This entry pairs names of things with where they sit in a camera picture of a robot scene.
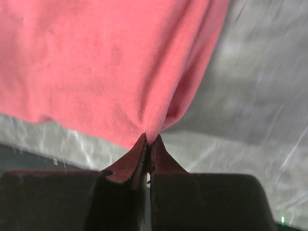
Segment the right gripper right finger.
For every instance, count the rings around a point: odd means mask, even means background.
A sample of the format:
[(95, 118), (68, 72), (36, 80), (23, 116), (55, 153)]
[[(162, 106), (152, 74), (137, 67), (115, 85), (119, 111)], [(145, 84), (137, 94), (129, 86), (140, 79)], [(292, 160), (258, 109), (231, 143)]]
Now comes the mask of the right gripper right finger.
[(260, 182), (247, 174), (189, 173), (158, 136), (151, 146), (154, 231), (273, 231)]

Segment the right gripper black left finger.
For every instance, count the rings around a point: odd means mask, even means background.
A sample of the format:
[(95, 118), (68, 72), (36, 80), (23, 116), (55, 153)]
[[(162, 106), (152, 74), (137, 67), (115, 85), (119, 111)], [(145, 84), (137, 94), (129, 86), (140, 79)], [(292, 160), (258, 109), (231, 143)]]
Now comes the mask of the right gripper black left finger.
[(138, 231), (145, 220), (147, 139), (102, 171), (8, 170), (3, 231)]

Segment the pink red t shirt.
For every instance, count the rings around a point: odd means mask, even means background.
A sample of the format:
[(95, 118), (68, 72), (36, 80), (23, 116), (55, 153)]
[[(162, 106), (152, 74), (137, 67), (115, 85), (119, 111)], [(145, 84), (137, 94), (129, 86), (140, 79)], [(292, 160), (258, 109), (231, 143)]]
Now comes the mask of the pink red t shirt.
[(3, 0), (0, 111), (131, 148), (179, 121), (227, 0)]

